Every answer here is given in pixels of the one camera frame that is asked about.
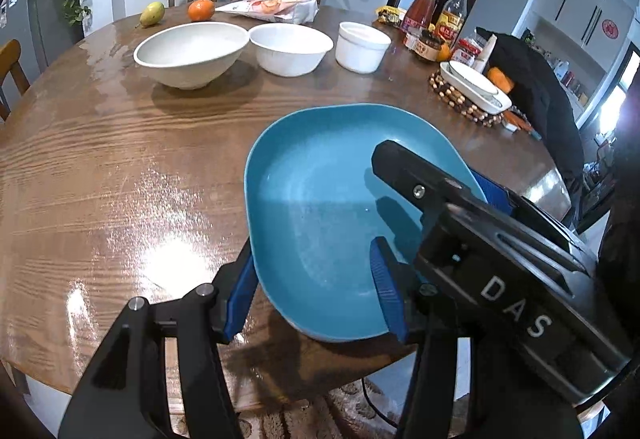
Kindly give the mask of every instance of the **wooden table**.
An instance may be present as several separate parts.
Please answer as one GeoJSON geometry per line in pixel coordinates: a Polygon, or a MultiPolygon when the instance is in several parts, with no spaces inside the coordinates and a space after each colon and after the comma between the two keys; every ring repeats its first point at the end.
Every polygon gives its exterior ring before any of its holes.
{"type": "MultiPolygon", "coordinates": [[[[72,392],[129,298],[180,297],[235,258],[247,237],[248,152],[273,121],[301,108],[407,109],[449,137],[469,166],[558,218],[569,207],[542,143],[447,108],[428,90],[434,67],[392,29],[394,45],[370,76],[342,69],[332,52],[310,75],[279,78],[257,67],[249,47],[212,85],[184,93],[149,80],[132,55],[186,19],[179,7],[153,28],[127,18],[90,35],[44,72],[0,132],[0,356],[56,389],[72,392]]],[[[345,20],[372,18],[323,7],[314,25],[336,40],[345,20]]],[[[406,353],[390,336],[340,345],[305,338],[258,289],[222,360],[240,410],[333,389],[406,353]]],[[[168,372],[177,402],[175,363],[168,372]]]]}

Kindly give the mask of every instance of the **red label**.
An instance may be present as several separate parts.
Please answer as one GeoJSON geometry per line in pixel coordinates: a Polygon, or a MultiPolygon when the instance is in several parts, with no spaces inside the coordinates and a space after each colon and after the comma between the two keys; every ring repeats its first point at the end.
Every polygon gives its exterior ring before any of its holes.
{"type": "Polygon", "coordinates": [[[455,40],[457,34],[457,31],[454,31],[451,27],[446,25],[439,25],[438,31],[436,32],[437,36],[447,42],[452,42],[453,40],[455,40]]]}
{"type": "Polygon", "coordinates": [[[613,20],[605,20],[604,22],[602,22],[602,30],[604,31],[604,34],[606,34],[612,40],[616,40],[618,36],[620,36],[618,26],[613,20]]]}

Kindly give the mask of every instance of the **bottle on shelf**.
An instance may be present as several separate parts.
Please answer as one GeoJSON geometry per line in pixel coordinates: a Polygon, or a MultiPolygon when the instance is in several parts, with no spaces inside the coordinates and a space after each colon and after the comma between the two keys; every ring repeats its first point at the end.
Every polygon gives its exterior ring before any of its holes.
{"type": "Polygon", "coordinates": [[[437,0],[414,0],[409,11],[404,15],[404,20],[400,24],[400,30],[405,33],[409,31],[419,33],[421,29],[428,29],[436,9],[437,0]]]}
{"type": "Polygon", "coordinates": [[[435,35],[453,47],[465,24],[467,0],[447,0],[436,23],[435,35]]]}

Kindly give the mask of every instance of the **teal plate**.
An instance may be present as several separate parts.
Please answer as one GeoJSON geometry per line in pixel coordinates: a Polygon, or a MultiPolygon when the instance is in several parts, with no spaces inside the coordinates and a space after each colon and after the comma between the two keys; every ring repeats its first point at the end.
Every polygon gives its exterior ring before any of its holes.
{"type": "Polygon", "coordinates": [[[391,106],[301,110],[258,138],[244,172],[249,234],[262,288],[302,333],[326,342],[385,334],[369,267],[383,236],[411,263],[422,215],[379,180],[371,155],[393,140],[484,194],[453,145],[419,117],[391,106]]]}

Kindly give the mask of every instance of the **white bowl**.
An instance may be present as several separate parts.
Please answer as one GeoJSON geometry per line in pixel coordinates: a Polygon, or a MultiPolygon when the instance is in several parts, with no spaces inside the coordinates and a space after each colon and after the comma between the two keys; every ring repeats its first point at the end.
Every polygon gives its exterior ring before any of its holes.
{"type": "Polygon", "coordinates": [[[345,69],[370,74],[380,67],[389,45],[391,38],[382,31],[368,25],[342,22],[335,59],[345,69]]]}
{"type": "Polygon", "coordinates": [[[231,67],[249,43],[249,33],[237,25],[198,22],[160,31],[133,53],[136,63],[157,82],[194,90],[231,67]]]}
{"type": "Polygon", "coordinates": [[[258,25],[249,31],[258,65],[267,72],[294,78],[316,70],[334,41],[311,27],[295,24],[258,25]]]}

